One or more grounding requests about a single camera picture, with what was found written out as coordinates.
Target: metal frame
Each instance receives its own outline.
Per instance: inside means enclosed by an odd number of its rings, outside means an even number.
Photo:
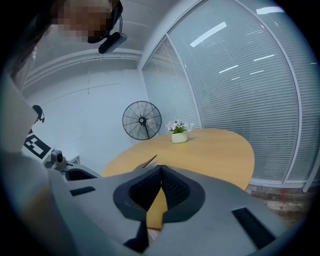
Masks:
[[[308,189],[310,188],[310,186],[312,185],[312,182],[314,181],[314,179],[317,175],[317,172],[319,170],[319,166],[320,166],[320,150],[318,152],[318,155],[316,156],[314,166],[313,166],[312,171],[309,175],[309,178],[306,180],[306,183],[304,184],[304,186],[302,188],[303,193],[306,193],[308,191]]]

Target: window blinds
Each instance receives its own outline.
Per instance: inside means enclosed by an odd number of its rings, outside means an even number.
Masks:
[[[179,119],[200,128],[192,88],[178,56],[165,36],[142,70],[150,101],[159,109],[162,126],[159,134],[166,132],[170,121]]]
[[[244,136],[254,151],[253,178],[281,184],[299,116],[293,76],[274,38],[233,0],[206,1],[169,36],[186,67],[202,127]]]
[[[254,13],[270,1],[240,0]],[[313,169],[320,144],[320,77],[319,63],[307,40],[284,12],[259,14],[272,30],[292,64],[301,96],[302,127],[297,156],[288,181],[306,181]]]

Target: black rubber strip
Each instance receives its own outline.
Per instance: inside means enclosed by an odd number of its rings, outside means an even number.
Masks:
[[[259,250],[275,240],[247,208],[233,210],[232,213]]]
[[[95,189],[92,186],[86,186],[86,187],[70,190],[70,193],[72,196],[75,197],[75,196],[83,195],[92,191],[95,191]]]

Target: fan stand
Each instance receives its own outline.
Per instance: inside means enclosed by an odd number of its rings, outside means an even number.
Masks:
[[[148,128],[147,128],[147,120],[144,116],[141,116],[139,117],[139,124],[141,126],[144,126],[144,129],[145,129],[145,132],[146,132],[146,135],[148,136],[148,139],[150,139],[150,136],[149,136],[149,132],[148,132]]]

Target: person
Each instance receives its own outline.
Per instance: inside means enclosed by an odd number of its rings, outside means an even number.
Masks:
[[[36,45],[52,25],[76,37],[99,38],[113,28],[118,0],[49,0],[44,10],[28,26],[9,59],[7,71],[22,91],[37,54]]]

